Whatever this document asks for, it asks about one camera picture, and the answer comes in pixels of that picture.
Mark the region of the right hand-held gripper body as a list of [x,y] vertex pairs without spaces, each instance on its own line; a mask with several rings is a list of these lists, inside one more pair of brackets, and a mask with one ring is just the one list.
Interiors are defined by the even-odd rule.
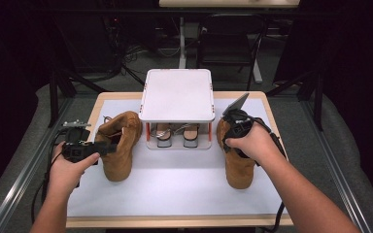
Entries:
[[232,102],[222,113],[222,119],[229,124],[229,129],[225,133],[226,138],[242,138],[252,129],[259,119],[249,116],[243,109],[249,93],[244,93],[241,97]]

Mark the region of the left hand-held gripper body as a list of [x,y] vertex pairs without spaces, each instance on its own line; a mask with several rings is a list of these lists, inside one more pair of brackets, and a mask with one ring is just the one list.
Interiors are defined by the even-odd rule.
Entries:
[[77,163],[99,152],[94,143],[86,141],[90,133],[86,129],[89,123],[79,120],[65,121],[62,126],[66,130],[65,143],[62,146],[62,154],[66,160]]

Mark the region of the tan suede boot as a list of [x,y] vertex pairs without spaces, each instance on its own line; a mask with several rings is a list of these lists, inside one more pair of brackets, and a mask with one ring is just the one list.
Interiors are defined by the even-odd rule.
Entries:
[[246,189],[253,182],[255,162],[241,157],[234,149],[228,150],[225,147],[223,138],[229,129],[229,123],[221,118],[217,125],[217,140],[225,159],[226,179],[233,188]]
[[95,142],[116,144],[116,151],[102,156],[106,178],[121,182],[128,178],[132,168],[132,150],[138,143],[143,124],[132,111],[121,113],[98,127]]

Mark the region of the black silver-strap sandal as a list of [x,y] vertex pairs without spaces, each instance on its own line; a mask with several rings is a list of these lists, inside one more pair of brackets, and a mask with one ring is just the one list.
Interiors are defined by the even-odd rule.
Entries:
[[159,148],[170,148],[172,146],[171,136],[172,130],[169,123],[158,123],[156,125],[155,137]]
[[175,133],[183,135],[185,148],[192,149],[192,148],[198,147],[198,135],[199,135],[199,124],[198,123],[183,124],[179,129],[175,130]]

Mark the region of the white shoe rack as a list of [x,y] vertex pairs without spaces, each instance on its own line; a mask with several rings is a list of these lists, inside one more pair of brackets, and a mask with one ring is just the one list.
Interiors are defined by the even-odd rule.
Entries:
[[148,72],[139,118],[146,125],[146,145],[159,150],[158,137],[170,126],[169,150],[185,150],[183,126],[198,124],[197,150],[212,145],[216,117],[211,72],[207,69],[152,69]]

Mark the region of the person's right hand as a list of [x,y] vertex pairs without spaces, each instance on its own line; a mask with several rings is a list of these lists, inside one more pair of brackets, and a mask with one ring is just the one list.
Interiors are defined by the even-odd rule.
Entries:
[[264,168],[269,164],[276,164],[279,159],[283,159],[270,135],[259,123],[254,123],[246,136],[228,138],[226,144],[231,148],[241,150],[246,156],[255,160]]

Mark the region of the person's left hand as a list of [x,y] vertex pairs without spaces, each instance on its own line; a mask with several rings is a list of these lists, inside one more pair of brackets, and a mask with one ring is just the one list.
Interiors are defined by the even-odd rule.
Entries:
[[77,186],[85,170],[100,158],[100,154],[96,152],[80,162],[73,163],[64,158],[62,154],[63,145],[64,143],[61,142],[53,153],[48,196],[69,196]]

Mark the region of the black metal stand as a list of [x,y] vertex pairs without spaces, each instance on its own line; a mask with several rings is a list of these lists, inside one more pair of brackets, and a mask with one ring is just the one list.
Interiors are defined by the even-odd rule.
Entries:
[[49,127],[53,127],[59,118],[58,90],[61,90],[67,98],[73,98],[77,94],[72,81],[81,83],[97,93],[106,92],[105,88],[68,69],[53,69],[49,83],[51,101],[51,121]]
[[309,71],[299,77],[285,81],[277,87],[266,92],[268,97],[275,96],[294,84],[301,83],[297,92],[300,101],[307,101],[314,96],[313,121],[319,130],[322,130],[322,97],[323,97],[323,76],[319,71]]

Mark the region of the white foam mat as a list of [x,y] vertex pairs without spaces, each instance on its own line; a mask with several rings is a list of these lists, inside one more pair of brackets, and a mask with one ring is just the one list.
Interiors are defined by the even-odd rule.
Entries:
[[210,126],[200,125],[204,141],[186,149],[173,140],[169,149],[148,147],[142,136],[133,148],[132,169],[122,182],[106,179],[103,164],[88,168],[68,204],[68,216],[211,216],[275,214],[281,198],[260,167],[250,187],[231,187],[223,152]]

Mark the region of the black chair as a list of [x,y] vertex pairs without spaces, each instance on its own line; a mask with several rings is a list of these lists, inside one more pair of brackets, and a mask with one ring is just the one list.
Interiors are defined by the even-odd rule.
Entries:
[[254,81],[254,66],[266,19],[256,14],[212,14],[198,24],[196,67],[249,67],[246,90]]

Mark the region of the white desk with legs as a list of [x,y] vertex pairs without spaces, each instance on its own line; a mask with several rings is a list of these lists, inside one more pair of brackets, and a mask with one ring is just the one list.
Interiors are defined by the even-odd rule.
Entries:
[[[295,9],[300,0],[159,0],[159,6],[164,8],[266,8],[266,9]],[[180,17],[180,62],[179,68],[186,68],[186,37],[185,21]],[[262,76],[257,61],[251,72],[255,83],[262,83]]]

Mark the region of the aluminium frame rail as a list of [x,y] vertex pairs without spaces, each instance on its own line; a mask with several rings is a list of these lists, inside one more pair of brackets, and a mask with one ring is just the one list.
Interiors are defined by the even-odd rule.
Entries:
[[365,216],[354,196],[341,167],[338,164],[337,159],[335,158],[334,152],[325,138],[325,135],[314,122],[313,110],[310,104],[307,101],[300,101],[300,106],[303,109],[304,114],[307,117],[309,124],[311,125],[318,141],[322,147],[324,160],[326,166],[329,170],[329,173],[334,180],[334,183],[337,187],[337,190],[340,194],[340,197],[343,201],[345,209],[347,210],[350,218],[353,223],[358,227],[361,233],[372,233]]
[[4,232],[41,163],[48,158],[51,140],[73,101],[73,98],[60,100],[58,119],[50,127],[50,103],[44,99],[39,100],[31,124],[0,178],[0,233]]

